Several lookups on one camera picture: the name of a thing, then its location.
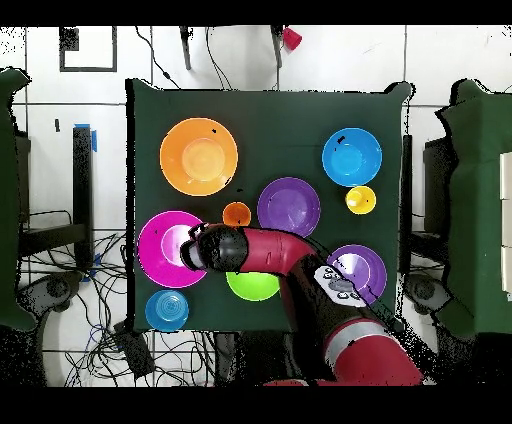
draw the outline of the blue cup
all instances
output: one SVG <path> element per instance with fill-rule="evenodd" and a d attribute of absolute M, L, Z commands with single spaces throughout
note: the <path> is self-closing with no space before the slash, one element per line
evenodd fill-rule
<path fill-rule="evenodd" d="M 160 290 L 146 303 L 146 319 L 155 330 L 179 330 L 188 318 L 188 302 L 176 290 Z"/>
<path fill-rule="evenodd" d="M 322 164 L 336 184 L 344 187 L 365 185 L 379 172 L 382 150 L 368 131 L 344 128 L 325 143 Z"/>

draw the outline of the plastic cup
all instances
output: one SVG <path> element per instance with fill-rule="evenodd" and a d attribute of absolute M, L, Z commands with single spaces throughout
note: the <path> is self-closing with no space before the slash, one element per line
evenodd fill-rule
<path fill-rule="evenodd" d="M 146 319 L 156 330 L 171 332 L 179 330 L 188 318 L 188 302 L 176 290 L 160 290 L 146 303 Z"/>
<path fill-rule="evenodd" d="M 377 196 L 370 187 L 357 186 L 349 190 L 345 196 L 345 203 L 352 213 L 364 215 L 375 208 Z"/>
<path fill-rule="evenodd" d="M 283 41 L 290 50 L 295 50 L 302 41 L 302 35 L 297 34 L 293 29 L 285 28 Z"/>
<path fill-rule="evenodd" d="M 247 226 L 251 222 L 251 210 L 245 203 L 230 203 L 222 212 L 222 221 L 233 227 Z"/>

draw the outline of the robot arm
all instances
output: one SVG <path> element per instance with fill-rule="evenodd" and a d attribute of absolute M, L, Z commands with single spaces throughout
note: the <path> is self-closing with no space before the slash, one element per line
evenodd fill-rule
<path fill-rule="evenodd" d="M 353 285 L 303 238 L 278 230 L 200 224 L 180 250 L 192 270 L 279 275 L 294 331 L 306 335 L 341 385 L 413 385 L 423 378 Z"/>

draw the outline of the pink bowl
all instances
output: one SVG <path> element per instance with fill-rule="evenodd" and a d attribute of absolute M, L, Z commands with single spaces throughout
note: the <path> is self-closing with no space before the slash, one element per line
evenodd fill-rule
<path fill-rule="evenodd" d="M 180 259 L 188 230 L 202 221 L 187 212 L 167 211 L 151 218 L 137 243 L 140 266 L 149 279 L 164 287 L 182 288 L 197 283 L 205 271 L 192 271 Z"/>

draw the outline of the white tile floor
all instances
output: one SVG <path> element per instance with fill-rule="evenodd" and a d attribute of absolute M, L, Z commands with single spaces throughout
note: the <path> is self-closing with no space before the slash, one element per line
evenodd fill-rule
<path fill-rule="evenodd" d="M 434 112 L 447 105 L 450 89 L 461 78 L 476 78 L 493 91 L 512 85 L 512 30 L 509 26 L 292 26 L 302 34 L 299 47 L 281 50 L 281 90 L 383 91 L 389 84 L 406 80 L 415 84 L 411 101 L 409 132 L 413 135 L 413 210 L 423 214 L 424 143 L 442 137 L 444 129 Z M 78 52 L 67 52 L 73 66 L 109 66 L 112 59 L 110 28 L 80 27 Z M 139 27 L 154 46 L 156 61 L 183 88 L 220 88 L 205 42 L 205 29 L 194 28 L 190 40 L 192 70 L 184 65 L 178 27 Z M 125 231 L 126 118 L 125 78 L 142 78 L 161 88 L 172 88 L 151 61 L 151 51 L 134 27 L 117 29 L 117 72 L 62 73 L 59 71 L 58 28 L 0 28 L 0 67 L 25 69 L 32 82 L 14 96 L 13 114 L 20 130 L 32 140 L 30 159 L 30 207 L 32 212 L 66 209 L 72 211 L 71 128 L 88 123 L 98 135 L 93 154 L 95 238 Z M 239 90 L 268 90 L 276 82 L 276 62 L 268 26 L 232 26 L 210 30 L 210 50 L 218 65 Z M 59 119 L 60 132 L 55 129 Z M 32 225 L 64 224 L 64 215 L 46 215 Z M 414 228 L 422 229 L 421 218 Z M 108 261 L 122 265 L 118 250 Z M 31 263 L 31 278 L 41 265 Z M 98 275 L 105 282 L 106 275 Z M 122 293 L 123 280 L 114 284 Z M 91 320 L 98 322 L 98 299 L 90 283 L 81 283 L 80 295 Z M 126 295 L 111 293 L 108 303 L 113 322 L 124 318 Z M 417 333 L 436 349 L 430 318 L 419 317 L 405 301 L 403 314 Z M 84 306 L 78 298 L 62 314 L 52 313 L 44 337 L 45 366 L 50 385 L 61 386 L 71 365 L 64 351 L 78 360 L 90 337 Z M 190 368 L 192 334 L 180 332 L 154 337 L 150 349 L 157 365 L 165 369 Z M 162 356 L 167 347 L 185 342 L 176 355 Z M 197 364 L 197 354 L 192 357 Z M 148 379 L 154 385 L 161 372 Z M 190 374 L 182 376 L 191 381 Z M 195 381 L 204 381 L 197 375 Z M 91 385 L 112 384 L 94 380 Z M 159 386 L 176 385 L 164 375 Z M 123 377 L 120 385 L 134 385 Z M 144 379 L 137 381 L 145 386 Z"/>

